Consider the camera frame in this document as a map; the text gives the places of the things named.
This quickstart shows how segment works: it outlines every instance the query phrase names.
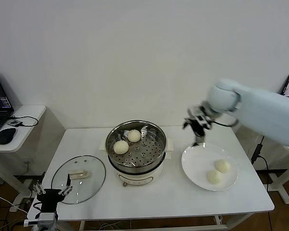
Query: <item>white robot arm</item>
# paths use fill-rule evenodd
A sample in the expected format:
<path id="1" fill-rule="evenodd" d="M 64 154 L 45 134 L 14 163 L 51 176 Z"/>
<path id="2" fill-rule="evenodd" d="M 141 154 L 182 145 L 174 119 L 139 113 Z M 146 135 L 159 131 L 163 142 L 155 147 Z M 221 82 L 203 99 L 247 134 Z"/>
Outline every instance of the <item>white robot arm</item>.
<path id="1" fill-rule="evenodd" d="M 211 123 L 221 113 L 226 113 L 242 125 L 289 147 L 288 97 L 221 79 L 209 90 L 208 100 L 200 107 L 189 109 L 188 113 L 186 124 L 196 122 L 206 129 L 211 128 Z M 192 127 L 198 136 L 196 142 L 203 140 L 199 126 Z"/>

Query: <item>steamed bun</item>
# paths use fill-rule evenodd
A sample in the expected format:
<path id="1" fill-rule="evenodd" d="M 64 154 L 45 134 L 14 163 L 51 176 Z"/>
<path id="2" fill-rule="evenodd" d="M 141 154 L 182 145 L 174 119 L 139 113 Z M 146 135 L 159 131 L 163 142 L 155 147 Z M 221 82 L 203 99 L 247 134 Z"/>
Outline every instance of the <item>steamed bun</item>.
<path id="1" fill-rule="evenodd" d="M 223 174 L 216 169 L 207 172 L 207 179 L 211 184 L 218 184 L 223 179 Z"/>
<path id="2" fill-rule="evenodd" d="M 222 173 L 229 172 L 231 168 L 231 165 L 227 160 L 217 160 L 214 162 L 214 166 L 217 170 L 219 170 Z"/>
<path id="3" fill-rule="evenodd" d="M 138 130 L 130 130 L 127 134 L 127 139 L 130 142 L 138 142 L 140 140 L 141 134 Z"/>
<path id="4" fill-rule="evenodd" d="M 129 145 L 126 141 L 117 141 L 114 145 L 114 151 L 118 155 L 122 155 L 129 150 Z"/>

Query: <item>computer mouse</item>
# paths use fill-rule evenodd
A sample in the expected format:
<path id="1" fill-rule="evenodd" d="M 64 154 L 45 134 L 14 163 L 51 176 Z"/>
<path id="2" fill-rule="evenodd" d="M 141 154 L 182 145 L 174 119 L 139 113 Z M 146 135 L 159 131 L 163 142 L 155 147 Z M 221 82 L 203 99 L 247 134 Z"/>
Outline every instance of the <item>computer mouse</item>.
<path id="1" fill-rule="evenodd" d="M 16 132 L 15 128 L 7 128 L 0 132 L 0 144 L 7 144 L 12 141 Z"/>

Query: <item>desk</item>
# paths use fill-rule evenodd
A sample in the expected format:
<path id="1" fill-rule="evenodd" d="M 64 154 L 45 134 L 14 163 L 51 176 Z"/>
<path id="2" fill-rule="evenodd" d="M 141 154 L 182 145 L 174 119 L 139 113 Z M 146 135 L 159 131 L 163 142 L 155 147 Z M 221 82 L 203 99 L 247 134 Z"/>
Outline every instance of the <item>desk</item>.
<path id="1" fill-rule="evenodd" d="M 22 105 L 22 106 L 16 106 L 14 107 L 14 113 L 13 115 L 18 116 L 32 116 L 36 119 L 40 119 L 42 115 L 44 114 L 46 107 L 44 105 Z M 34 124 L 36 123 L 35 120 L 30 118 L 22 118 L 19 119 L 21 121 L 24 121 L 24 124 Z M 6 129 L 6 128 L 12 128 L 12 126 L 4 124 L 4 126 L 0 129 Z M 5 145 L 0 145 L 0 153 L 13 153 L 18 151 L 23 143 L 26 141 L 26 138 L 30 134 L 34 127 L 18 127 L 17 131 L 13 137 L 13 140 Z M 5 182 L 7 182 L 9 185 L 11 185 L 13 188 L 15 188 L 18 192 L 18 196 L 14 200 L 14 204 L 21 203 L 21 200 L 24 197 L 30 197 L 31 191 L 28 189 L 28 186 L 30 185 L 32 180 L 26 180 L 24 184 L 22 184 L 18 179 L 16 179 L 8 169 L 5 168 L 5 166 L 0 161 L 0 178 L 3 179 Z M 14 207 L 10 209 L 10 211 L 17 211 Z"/>
<path id="2" fill-rule="evenodd" d="M 115 176 L 106 151 L 99 150 L 110 128 L 66 130 L 45 174 L 43 187 L 50 188 L 56 170 L 79 155 L 93 155 L 102 160 L 106 178 L 100 191 L 86 202 L 77 205 L 59 203 L 59 221 L 237 215 L 226 225 L 202 226 L 204 230 L 226 230 L 255 212 L 274 209 L 271 198 L 230 128 L 214 125 L 207 132 L 207 142 L 226 149 L 239 164 L 236 184 L 221 192 L 207 191 L 194 185 L 183 172 L 180 159 L 184 149 L 194 140 L 192 130 L 182 130 L 181 126 L 161 128 L 174 142 L 171 159 L 165 159 L 163 172 L 156 181 L 127 187 L 123 187 Z M 31 207 L 28 218 L 33 219 L 37 213 L 38 210 Z"/>

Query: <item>pot handle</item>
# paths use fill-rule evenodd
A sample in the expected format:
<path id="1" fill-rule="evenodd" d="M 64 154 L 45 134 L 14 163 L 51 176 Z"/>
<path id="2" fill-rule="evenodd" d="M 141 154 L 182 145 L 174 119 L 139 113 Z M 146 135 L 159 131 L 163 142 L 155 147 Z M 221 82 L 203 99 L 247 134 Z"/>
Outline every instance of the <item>pot handle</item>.
<path id="1" fill-rule="evenodd" d="M 106 151 L 105 143 L 106 143 L 106 139 L 102 139 L 102 142 L 100 144 L 99 150 Z"/>
<path id="2" fill-rule="evenodd" d="M 171 153 L 173 152 L 173 139 L 167 138 L 165 152 L 166 152 L 166 159 L 171 159 Z"/>

